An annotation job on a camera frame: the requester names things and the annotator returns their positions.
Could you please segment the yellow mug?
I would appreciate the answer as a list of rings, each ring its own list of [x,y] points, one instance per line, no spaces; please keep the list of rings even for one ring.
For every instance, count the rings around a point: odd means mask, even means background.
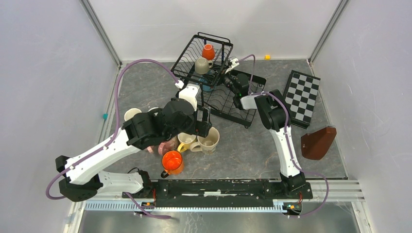
[[[177,147],[177,151],[179,153],[185,152],[190,149],[191,144],[196,142],[197,136],[196,135],[191,135],[187,133],[180,133],[177,136],[178,141],[179,141],[179,146]]]

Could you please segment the yellow-green faceted mug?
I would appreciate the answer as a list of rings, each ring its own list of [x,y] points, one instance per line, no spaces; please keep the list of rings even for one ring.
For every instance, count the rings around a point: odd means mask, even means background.
[[[141,110],[138,108],[131,108],[127,110],[124,114],[124,121],[132,119],[136,114],[141,113]]]

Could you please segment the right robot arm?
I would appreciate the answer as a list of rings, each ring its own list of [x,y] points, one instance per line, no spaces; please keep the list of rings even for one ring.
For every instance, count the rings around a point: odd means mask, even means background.
[[[251,81],[246,74],[230,73],[221,78],[222,84],[234,93],[233,102],[240,110],[256,109],[263,126],[272,135],[280,160],[281,193],[287,198],[295,197],[305,185],[304,173],[298,168],[291,136],[290,112],[285,99],[275,89],[269,92],[252,93]]]

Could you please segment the pink faceted mug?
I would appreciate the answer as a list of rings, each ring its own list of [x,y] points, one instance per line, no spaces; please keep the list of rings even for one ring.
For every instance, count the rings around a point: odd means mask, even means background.
[[[153,154],[154,151],[155,151],[155,148],[154,148],[154,146],[149,146],[149,147],[146,148],[146,150],[147,150],[149,153]]]

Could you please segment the beige grey mug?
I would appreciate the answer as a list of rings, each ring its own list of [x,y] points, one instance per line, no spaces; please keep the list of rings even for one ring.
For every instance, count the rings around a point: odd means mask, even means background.
[[[195,61],[194,66],[195,66],[195,72],[203,75],[203,74],[207,74],[211,70],[213,66],[213,62],[211,60],[207,60],[204,57],[199,57]]]

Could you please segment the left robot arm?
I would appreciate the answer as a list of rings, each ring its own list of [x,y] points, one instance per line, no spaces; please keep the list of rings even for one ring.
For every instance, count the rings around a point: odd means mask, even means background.
[[[110,192],[136,193],[141,198],[150,196],[154,187],[148,172],[140,169],[134,173],[111,173],[105,168],[180,133],[206,137],[212,127],[210,109],[202,112],[202,119],[198,120],[197,109],[191,103],[173,98],[164,108],[135,114],[108,139],[83,154],[57,157],[56,169],[63,176],[58,183],[60,193],[73,202]]]

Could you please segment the blue ribbed mug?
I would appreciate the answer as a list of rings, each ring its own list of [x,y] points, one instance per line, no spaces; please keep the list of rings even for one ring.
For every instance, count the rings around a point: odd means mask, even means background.
[[[213,86],[209,86],[209,81],[206,78],[199,78],[199,81],[202,83],[202,90],[204,92],[212,92],[214,90]]]

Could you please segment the white patterned mug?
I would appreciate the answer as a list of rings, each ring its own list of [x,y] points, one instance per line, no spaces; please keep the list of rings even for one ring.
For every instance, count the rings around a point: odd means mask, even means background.
[[[212,155],[216,151],[219,140],[219,131],[215,127],[211,127],[206,137],[197,136],[197,141],[191,144],[189,150],[192,152],[201,151],[205,155]]]

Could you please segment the pink speckled mug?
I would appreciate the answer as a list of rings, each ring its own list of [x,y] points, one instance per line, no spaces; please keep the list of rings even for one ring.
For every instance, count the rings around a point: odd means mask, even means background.
[[[179,140],[177,136],[173,137],[171,140],[162,142],[158,146],[158,153],[159,155],[163,156],[167,152],[171,150],[176,150],[177,147],[179,146]]]

